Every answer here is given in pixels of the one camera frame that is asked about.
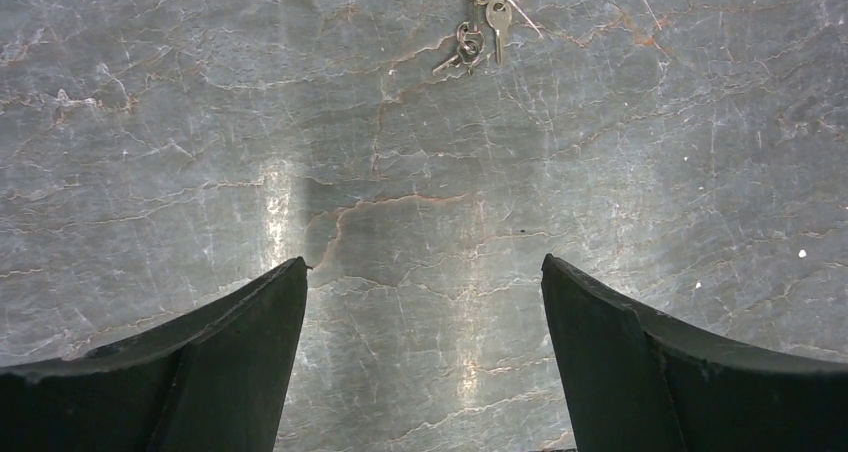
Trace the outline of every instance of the gray marble surface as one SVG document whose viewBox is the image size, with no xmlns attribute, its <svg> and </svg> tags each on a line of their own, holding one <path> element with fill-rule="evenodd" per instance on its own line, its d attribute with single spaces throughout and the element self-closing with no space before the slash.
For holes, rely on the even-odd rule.
<svg viewBox="0 0 848 452">
<path fill-rule="evenodd" d="M 0 0 L 0 364 L 303 255 L 279 448 L 569 446 L 547 252 L 848 360 L 848 0 L 515 1 Z"/>
</svg>

